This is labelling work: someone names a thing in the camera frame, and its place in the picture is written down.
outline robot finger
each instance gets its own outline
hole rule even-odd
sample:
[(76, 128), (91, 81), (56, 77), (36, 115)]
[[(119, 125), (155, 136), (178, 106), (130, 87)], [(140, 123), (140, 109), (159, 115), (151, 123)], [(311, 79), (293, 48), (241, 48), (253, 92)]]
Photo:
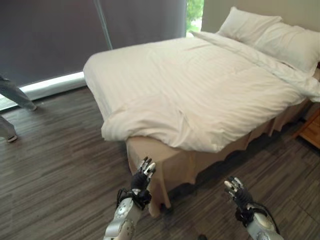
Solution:
[(144, 164), (142, 166), (142, 172), (144, 172), (146, 169), (148, 169), (151, 161), (152, 161), (152, 158), (149, 158), (149, 157), (148, 157), (147, 160), (145, 160), (145, 162), (144, 162)]
[(236, 189), (243, 189), (243, 184), (238, 178), (230, 176), (228, 177), (228, 180)]
[(232, 196), (235, 196), (238, 189), (235, 188), (235, 186), (231, 182), (229, 182), (228, 180), (224, 181), (224, 185), (226, 186), (225, 191), (227, 193), (232, 193)]
[(142, 171), (144, 170), (144, 167), (145, 167), (145, 163), (146, 161), (149, 159), (148, 156), (146, 156), (142, 162), (140, 163), (140, 166), (138, 167), (138, 172), (142, 173)]
[(149, 164), (147, 166), (147, 168), (143, 171), (143, 174), (146, 175), (148, 177), (148, 179), (151, 178), (151, 176), (154, 174), (154, 172), (156, 171), (156, 164), (154, 162), (152, 162), (151, 164)]
[(235, 178), (233, 176), (228, 177), (227, 181), (234, 188), (235, 192), (239, 189), (239, 184), (235, 181)]
[(235, 177), (234, 180), (239, 184), (240, 188), (245, 188), (244, 184), (239, 180), (239, 178)]

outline robotic arm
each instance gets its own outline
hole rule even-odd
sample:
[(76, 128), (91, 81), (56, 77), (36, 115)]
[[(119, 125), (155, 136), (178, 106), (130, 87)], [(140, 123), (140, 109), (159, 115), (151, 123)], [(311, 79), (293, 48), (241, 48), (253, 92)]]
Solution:
[(121, 189), (117, 196), (117, 206), (112, 222), (105, 230), (103, 240), (131, 240), (145, 206), (151, 195), (147, 186), (156, 171), (156, 164), (146, 157), (132, 177), (131, 190)]
[(268, 209), (253, 200), (248, 189), (236, 177), (230, 176), (224, 181), (225, 191), (237, 205), (235, 218), (254, 240), (284, 240)]
[[(146, 157), (132, 177), (131, 190), (121, 189), (117, 196), (114, 218), (105, 230), (103, 240), (131, 240), (145, 206), (150, 203), (151, 195), (147, 190), (156, 164)], [(248, 189), (236, 177), (224, 181), (225, 191), (237, 205), (235, 217), (253, 240), (284, 240), (268, 209), (255, 202)], [(198, 240), (208, 240), (204, 235)]]

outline gray curtain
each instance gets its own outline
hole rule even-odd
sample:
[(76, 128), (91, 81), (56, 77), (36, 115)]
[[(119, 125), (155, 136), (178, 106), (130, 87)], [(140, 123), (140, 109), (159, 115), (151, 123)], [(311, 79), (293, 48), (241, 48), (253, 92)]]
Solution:
[[(100, 0), (113, 48), (185, 35), (186, 0)], [(80, 72), (107, 40), (94, 0), (1, 0), (0, 74), (18, 86)]]
[(100, 0), (113, 48), (186, 35), (186, 0)]

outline dark wood floor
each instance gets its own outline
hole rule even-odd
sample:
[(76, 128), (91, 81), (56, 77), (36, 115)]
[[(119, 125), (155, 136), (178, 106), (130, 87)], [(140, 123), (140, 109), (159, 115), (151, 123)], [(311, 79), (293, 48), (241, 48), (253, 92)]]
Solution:
[[(123, 142), (105, 142), (103, 120), (82, 88), (35, 102), (39, 109), (3, 113), (19, 139), (0, 140), (1, 240), (101, 240), (113, 218), (119, 188), (129, 186)], [(223, 180), (238, 176), (273, 213), (287, 240), (320, 239), (320, 153), (286, 126), (247, 151), (204, 172), (196, 186), (170, 193), (173, 209), (143, 213), (136, 240), (246, 240)]]

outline pillowcase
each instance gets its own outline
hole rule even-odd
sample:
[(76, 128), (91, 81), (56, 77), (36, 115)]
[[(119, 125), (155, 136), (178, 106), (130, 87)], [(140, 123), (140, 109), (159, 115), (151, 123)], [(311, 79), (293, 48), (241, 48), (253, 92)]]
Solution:
[(317, 79), (320, 82), (320, 68), (317, 68), (313, 74), (313, 76), (315, 79)]
[(253, 46), (264, 31), (282, 21), (280, 16), (264, 16), (231, 7), (217, 34)]
[(254, 48), (311, 77), (320, 62), (320, 32), (279, 22), (263, 33)]

